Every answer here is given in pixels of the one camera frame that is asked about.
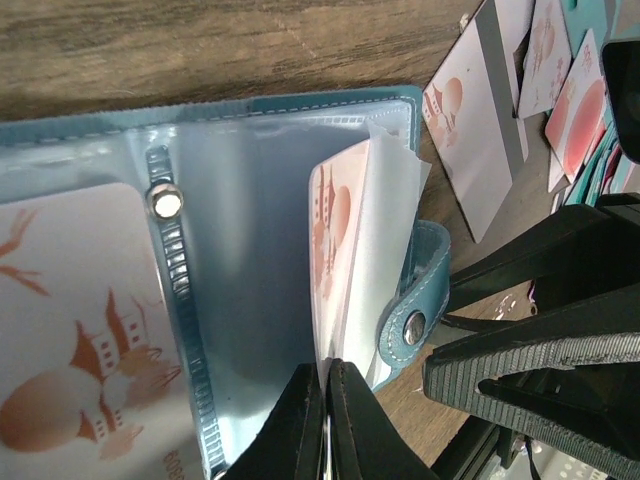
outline wooden table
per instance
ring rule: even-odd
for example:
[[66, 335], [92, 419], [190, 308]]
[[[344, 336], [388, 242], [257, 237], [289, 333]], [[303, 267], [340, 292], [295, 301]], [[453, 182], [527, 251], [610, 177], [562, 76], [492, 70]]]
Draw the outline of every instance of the wooden table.
[[[15, 120], [251, 95], [411, 83], [423, 86], [478, 0], [4, 0], [0, 119]], [[430, 138], [421, 205], [453, 239], [453, 269], [482, 258], [548, 214], [540, 119], [531, 154], [485, 240], [471, 240]], [[530, 309], [525, 288], [472, 316]], [[423, 358], [378, 394], [408, 444], [432, 463], [465, 415], [421, 393]]]

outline black clamp jaw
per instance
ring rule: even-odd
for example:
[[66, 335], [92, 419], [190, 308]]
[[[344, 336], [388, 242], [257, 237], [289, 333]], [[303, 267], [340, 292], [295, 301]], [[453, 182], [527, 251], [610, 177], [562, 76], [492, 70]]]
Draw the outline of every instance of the black clamp jaw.
[[356, 366], [341, 360], [331, 364], [326, 396], [314, 364], [296, 369], [224, 480], [323, 478], [327, 416], [332, 478], [438, 480], [400, 438]]
[[449, 311], [532, 279], [532, 318], [445, 319], [425, 395], [640, 478], [640, 196], [560, 209], [453, 275]]

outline teal leather strap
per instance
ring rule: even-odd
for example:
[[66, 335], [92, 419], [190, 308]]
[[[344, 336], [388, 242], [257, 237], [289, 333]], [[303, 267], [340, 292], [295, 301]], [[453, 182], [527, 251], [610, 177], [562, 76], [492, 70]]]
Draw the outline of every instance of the teal leather strap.
[[[410, 365], [442, 317], [449, 301], [449, 259], [451, 239], [441, 225], [424, 220], [416, 223], [412, 254], [416, 259], [414, 281], [394, 303], [384, 321], [378, 351], [391, 367], [388, 383]], [[416, 312], [425, 318], [424, 331], [413, 345], [405, 341], [405, 325]]]

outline metal snap button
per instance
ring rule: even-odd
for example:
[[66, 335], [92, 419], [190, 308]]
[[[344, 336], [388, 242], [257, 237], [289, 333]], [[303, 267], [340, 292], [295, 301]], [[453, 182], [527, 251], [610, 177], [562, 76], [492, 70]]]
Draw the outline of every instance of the metal snap button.
[[413, 346], [422, 339], [426, 325], [427, 319], [421, 311], [416, 310], [409, 315], [407, 323], [404, 324], [404, 341], [407, 345]]
[[149, 190], [147, 202], [151, 212], [160, 220], [171, 220], [180, 215], [184, 205], [182, 192], [173, 183], [159, 183]]

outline card holder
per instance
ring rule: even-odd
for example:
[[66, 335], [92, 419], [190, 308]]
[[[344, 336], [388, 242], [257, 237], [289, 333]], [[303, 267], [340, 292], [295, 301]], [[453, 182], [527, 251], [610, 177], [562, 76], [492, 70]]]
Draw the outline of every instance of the card holder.
[[[208, 477], [238, 458], [295, 367], [315, 359], [312, 169], [369, 138], [371, 125], [416, 151], [421, 101], [418, 88], [389, 87], [2, 124], [0, 206], [114, 183], [146, 202]], [[154, 215], [158, 188], [174, 189], [182, 202], [175, 218]], [[447, 300], [448, 235], [425, 225], [416, 223], [380, 322], [395, 345], [406, 339], [409, 316], [424, 310], [423, 333], [402, 347], [401, 362], [380, 350], [393, 363], [389, 379], [415, 358]]]

